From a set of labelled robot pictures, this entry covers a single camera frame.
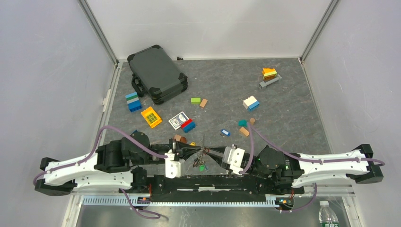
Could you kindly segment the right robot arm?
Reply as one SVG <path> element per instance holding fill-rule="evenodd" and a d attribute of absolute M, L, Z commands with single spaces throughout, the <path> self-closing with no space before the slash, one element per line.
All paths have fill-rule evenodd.
<path fill-rule="evenodd" d="M 382 164 L 373 160 L 369 144 L 354 150 L 327 155 L 285 154 L 266 146 L 257 156 L 251 156 L 237 147 L 211 147 L 207 153 L 229 173 L 241 175 L 249 165 L 246 175 L 285 193 L 290 188 L 301 188 L 310 183 L 326 180 L 348 180 L 357 184 L 379 183 L 384 175 Z"/>

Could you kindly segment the metal keyring plate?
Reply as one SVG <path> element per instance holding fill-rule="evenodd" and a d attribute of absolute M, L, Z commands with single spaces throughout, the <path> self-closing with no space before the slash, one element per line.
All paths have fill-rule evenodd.
<path fill-rule="evenodd" d="M 202 147 L 202 149 L 200 149 L 199 151 L 201 151 L 202 154 L 199 156 L 199 159 L 196 162 L 193 163 L 193 165 L 192 165 L 193 168 L 199 167 L 200 165 L 206 165 L 206 161 L 204 160 L 204 156 L 205 156 L 205 154 L 204 154 L 205 135 L 203 135 L 202 142 L 201 142 L 201 147 Z"/>

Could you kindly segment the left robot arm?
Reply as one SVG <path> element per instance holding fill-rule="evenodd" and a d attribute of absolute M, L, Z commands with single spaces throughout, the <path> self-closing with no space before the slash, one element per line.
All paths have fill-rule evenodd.
<path fill-rule="evenodd" d="M 151 182 L 143 166 L 164 163 L 162 157 L 123 137 L 99 146 L 91 156 L 67 161 L 44 157 L 40 165 L 44 175 L 35 181 L 35 191 L 49 196 L 84 190 L 147 193 Z"/>

